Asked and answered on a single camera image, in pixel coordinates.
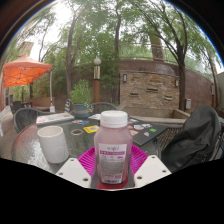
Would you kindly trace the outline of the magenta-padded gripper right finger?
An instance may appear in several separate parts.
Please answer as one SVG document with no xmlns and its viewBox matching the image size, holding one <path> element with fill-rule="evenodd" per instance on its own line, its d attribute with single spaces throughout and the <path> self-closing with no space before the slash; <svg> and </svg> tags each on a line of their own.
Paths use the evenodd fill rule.
<svg viewBox="0 0 224 224">
<path fill-rule="evenodd" d="M 143 187 L 171 174 L 156 155 L 148 156 L 137 146 L 132 146 L 130 169 L 135 188 Z"/>
</svg>

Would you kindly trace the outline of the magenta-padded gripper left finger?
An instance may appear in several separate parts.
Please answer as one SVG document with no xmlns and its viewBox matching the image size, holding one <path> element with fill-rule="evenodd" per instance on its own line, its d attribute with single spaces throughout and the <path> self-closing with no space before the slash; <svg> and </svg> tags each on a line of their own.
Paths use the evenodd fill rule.
<svg viewBox="0 0 224 224">
<path fill-rule="evenodd" d="M 56 175 L 84 188 L 96 188 L 98 174 L 94 148 L 88 149 L 78 158 L 69 158 Z"/>
</svg>

